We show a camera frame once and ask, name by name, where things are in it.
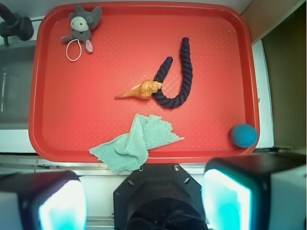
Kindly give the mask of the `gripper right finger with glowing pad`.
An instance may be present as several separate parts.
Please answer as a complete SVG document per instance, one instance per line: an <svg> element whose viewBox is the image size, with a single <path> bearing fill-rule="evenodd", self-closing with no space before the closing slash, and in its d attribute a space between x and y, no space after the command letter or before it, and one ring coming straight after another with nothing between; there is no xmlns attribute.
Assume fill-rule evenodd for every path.
<svg viewBox="0 0 307 230"><path fill-rule="evenodd" d="M201 197L215 230L304 230L306 156L261 153L213 158L205 165Z"/></svg>

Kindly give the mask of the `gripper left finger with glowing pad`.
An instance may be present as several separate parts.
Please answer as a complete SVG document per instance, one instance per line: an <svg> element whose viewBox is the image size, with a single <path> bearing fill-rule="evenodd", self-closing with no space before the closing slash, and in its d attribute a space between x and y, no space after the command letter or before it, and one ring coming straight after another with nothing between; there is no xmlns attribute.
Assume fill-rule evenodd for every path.
<svg viewBox="0 0 307 230"><path fill-rule="evenodd" d="M71 171L0 175L2 230L84 230L87 198Z"/></svg>

